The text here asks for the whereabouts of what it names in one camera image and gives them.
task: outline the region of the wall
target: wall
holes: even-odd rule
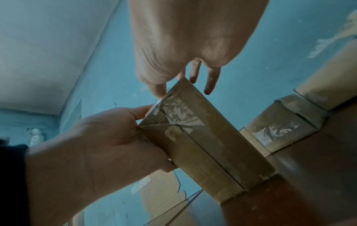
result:
[[[274,99],[292,92],[346,42],[337,41],[314,58],[318,39],[333,37],[357,8],[355,0],[271,0],[258,28],[241,54],[224,66],[214,92],[207,98],[240,129]],[[207,68],[201,67],[195,86],[203,91]],[[173,86],[175,80],[168,83]],[[82,117],[115,106],[137,107],[155,98],[134,76],[134,56],[127,1],[119,2],[101,40],[63,110],[60,129],[81,101]],[[181,170],[175,171],[187,196],[199,187]],[[90,205],[86,226],[143,225],[147,214],[130,186]]]
[[[30,144],[30,132],[41,129],[45,140],[58,134],[58,117],[24,111],[0,109],[0,136],[10,136],[10,145]]]

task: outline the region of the ceiling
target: ceiling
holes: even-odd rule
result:
[[[1,0],[0,108],[60,114],[119,0]]]

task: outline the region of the black sleeve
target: black sleeve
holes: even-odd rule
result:
[[[2,219],[8,225],[30,225],[25,179],[25,152],[28,146],[0,147],[5,199]]]

